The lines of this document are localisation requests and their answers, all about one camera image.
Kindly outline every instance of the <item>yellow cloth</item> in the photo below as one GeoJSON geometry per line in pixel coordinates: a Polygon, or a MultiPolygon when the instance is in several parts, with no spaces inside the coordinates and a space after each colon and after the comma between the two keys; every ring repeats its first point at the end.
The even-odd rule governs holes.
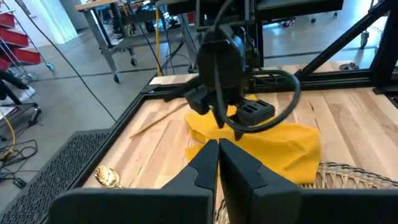
{"type": "MultiPolygon", "coordinates": [[[[235,106],[228,107],[228,116],[235,112],[235,106]]],[[[315,128],[281,123],[261,133],[244,134],[241,140],[235,141],[233,130],[228,125],[218,129],[212,112],[200,116],[192,111],[185,115],[185,119],[191,135],[203,143],[187,149],[189,160],[209,139],[227,138],[293,183],[308,184],[315,181],[321,148],[319,132],[315,128]]]]}

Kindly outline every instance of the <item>workbench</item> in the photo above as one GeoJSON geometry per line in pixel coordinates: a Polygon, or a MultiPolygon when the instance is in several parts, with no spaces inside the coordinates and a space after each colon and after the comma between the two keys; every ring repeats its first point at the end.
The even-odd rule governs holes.
{"type": "MultiPolygon", "coordinates": [[[[342,63],[346,62],[327,62],[318,72],[336,70],[342,63]]],[[[294,72],[298,68],[299,65],[288,65],[281,69],[294,72]]],[[[150,85],[182,83],[195,75],[156,77],[150,85]]],[[[186,148],[197,144],[184,119],[191,111],[188,105],[130,138],[185,102],[179,98],[165,103],[156,99],[162,97],[161,93],[146,94],[140,103],[137,101],[135,109],[128,109],[130,115],[125,114],[123,127],[110,140],[104,156],[96,161],[96,166],[114,169],[123,187],[161,188],[187,165],[186,148]]],[[[289,104],[292,93],[257,93],[256,96],[274,105],[279,113],[289,104]]],[[[375,95],[370,88],[304,91],[295,111],[284,122],[319,129],[321,160],[349,164],[398,179],[398,111],[384,95],[375,95]]],[[[102,186],[94,174],[89,174],[83,187],[102,186]]],[[[219,183],[216,208],[222,199],[219,183]]]]}
{"type": "MultiPolygon", "coordinates": [[[[135,36],[130,36],[128,34],[128,31],[125,29],[125,25],[127,24],[135,24],[136,20],[130,16],[130,15],[124,15],[122,16],[120,13],[120,10],[118,8],[118,0],[97,0],[95,2],[89,2],[86,4],[81,4],[75,6],[75,9],[77,11],[80,11],[84,13],[87,23],[89,25],[89,28],[93,32],[94,38],[96,39],[99,48],[101,49],[102,54],[105,57],[106,62],[108,63],[112,74],[113,74],[113,79],[116,83],[119,83],[119,71],[118,68],[115,64],[115,61],[112,58],[112,54],[128,49],[130,54],[131,54],[131,65],[136,66],[137,60],[134,58],[134,47],[141,47],[148,45],[146,39],[142,35],[135,35],[135,36]],[[113,45],[111,41],[109,40],[109,37],[107,36],[107,33],[99,20],[99,17],[95,11],[96,7],[100,6],[107,6],[110,5],[110,8],[112,10],[114,20],[116,20],[116,23],[118,24],[118,27],[121,28],[121,32],[123,35],[123,40],[120,41],[117,45],[113,45]]],[[[181,22],[181,29],[170,29],[168,30],[169,32],[169,39],[166,38],[166,35],[159,35],[159,44],[161,43],[166,43],[168,41],[170,42],[175,42],[175,41],[183,41],[188,45],[188,49],[196,49],[197,46],[195,45],[195,37],[196,37],[196,31],[194,28],[190,27],[188,25],[188,18],[186,14],[181,14],[178,17],[181,22]]],[[[145,11],[145,12],[136,12],[136,19],[139,22],[145,22],[145,21],[154,21],[155,20],[155,11],[145,11]]],[[[148,33],[147,34],[148,40],[151,44],[155,44],[155,34],[154,33],[148,33]]],[[[196,51],[192,52],[189,51],[190,59],[191,62],[194,62],[196,60],[196,51]]]]}

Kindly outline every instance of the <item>yellow cable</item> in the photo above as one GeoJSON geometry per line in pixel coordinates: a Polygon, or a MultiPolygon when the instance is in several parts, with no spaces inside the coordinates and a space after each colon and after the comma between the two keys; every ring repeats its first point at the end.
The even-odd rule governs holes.
{"type": "MultiPolygon", "coordinates": [[[[155,31],[155,41],[156,41],[156,57],[159,60],[159,10],[156,8],[156,31],[155,31]]],[[[157,63],[157,76],[161,76],[160,67],[157,63]]]]}
{"type": "Polygon", "coordinates": [[[6,115],[4,115],[4,113],[2,112],[1,108],[0,108],[0,113],[2,115],[2,117],[4,118],[4,120],[6,120],[6,123],[8,125],[8,127],[11,130],[11,134],[12,134],[12,146],[9,150],[7,150],[3,155],[0,156],[0,159],[4,159],[7,156],[11,155],[14,152],[14,147],[15,147],[15,143],[17,141],[17,138],[15,136],[15,132],[14,132],[14,128],[12,127],[11,123],[8,121],[6,115]]]}

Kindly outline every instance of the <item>textured mat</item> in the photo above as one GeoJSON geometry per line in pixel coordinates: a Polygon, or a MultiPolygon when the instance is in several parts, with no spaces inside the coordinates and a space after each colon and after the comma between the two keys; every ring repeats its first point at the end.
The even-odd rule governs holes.
{"type": "Polygon", "coordinates": [[[52,199],[71,188],[108,133],[100,129],[72,134],[3,211],[0,224],[43,223],[52,199]]]}

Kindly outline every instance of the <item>gray floor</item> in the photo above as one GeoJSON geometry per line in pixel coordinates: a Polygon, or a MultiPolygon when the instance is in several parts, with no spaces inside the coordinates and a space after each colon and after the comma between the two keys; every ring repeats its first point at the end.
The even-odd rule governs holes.
{"type": "MultiPolygon", "coordinates": [[[[310,16],[297,18],[296,23],[289,28],[281,26],[264,27],[264,51],[266,66],[308,63],[317,52],[323,50],[339,35],[346,31],[359,20],[368,10],[370,1],[346,0],[343,11],[337,18],[333,13],[317,15],[317,22],[310,23],[310,16]]],[[[366,68],[374,57],[374,47],[377,45],[380,33],[369,30],[368,49],[358,50],[359,39],[352,41],[346,50],[338,53],[333,60],[353,60],[366,68]]],[[[136,48],[138,65],[130,65],[130,56],[127,52],[114,55],[122,83],[113,82],[110,69],[104,57],[98,50],[91,32],[84,32],[75,40],[60,46],[62,52],[73,66],[81,73],[84,80],[93,90],[95,95],[110,110],[112,115],[118,118],[129,103],[135,98],[149,80],[155,74],[155,62],[148,47],[136,48]]],[[[161,46],[160,62],[165,61],[167,45],[161,46]]],[[[67,140],[67,138],[79,130],[108,128],[113,124],[100,104],[90,95],[66,61],[55,51],[53,47],[41,49],[44,57],[55,65],[56,72],[47,70],[44,64],[28,67],[35,72],[40,80],[31,83],[37,90],[33,97],[43,113],[39,123],[29,128],[18,142],[35,139],[39,145],[37,155],[28,160],[23,170],[40,169],[67,140]]],[[[180,54],[187,55],[185,46],[180,54]]],[[[187,60],[182,57],[174,58],[174,65],[183,65],[175,69],[176,74],[187,72],[187,60]]],[[[30,113],[15,120],[12,124],[16,130],[22,129],[30,113]]],[[[2,133],[10,136],[7,128],[2,128],[2,133]]],[[[34,172],[17,174],[18,177],[29,181],[35,175],[34,172]]],[[[0,211],[18,194],[20,190],[11,181],[0,183],[0,211]]]]}

